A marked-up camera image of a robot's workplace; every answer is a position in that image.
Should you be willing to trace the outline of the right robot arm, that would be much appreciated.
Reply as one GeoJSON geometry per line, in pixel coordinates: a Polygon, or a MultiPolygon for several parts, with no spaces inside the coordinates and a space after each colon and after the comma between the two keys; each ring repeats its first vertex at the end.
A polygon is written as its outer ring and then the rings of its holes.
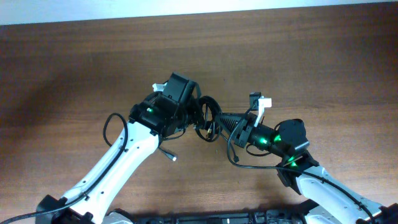
{"type": "Polygon", "coordinates": [[[303,223],[397,223],[397,204],[383,206],[351,190],[331,176],[307,148],[304,122],[288,119],[270,128],[256,123],[253,113],[222,113],[216,122],[228,134],[228,144],[254,146],[279,156],[274,168],[281,182],[307,198],[300,204],[303,223]]]}

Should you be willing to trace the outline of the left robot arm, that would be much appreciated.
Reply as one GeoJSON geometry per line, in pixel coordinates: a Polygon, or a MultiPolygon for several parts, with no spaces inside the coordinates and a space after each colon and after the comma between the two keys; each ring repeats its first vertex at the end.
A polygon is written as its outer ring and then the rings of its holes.
{"type": "Polygon", "coordinates": [[[123,130],[106,154],[74,187],[57,200],[46,196],[37,206],[36,223],[129,223],[108,209],[134,171],[162,141],[200,123],[200,88],[173,73],[132,107],[123,130]]]}

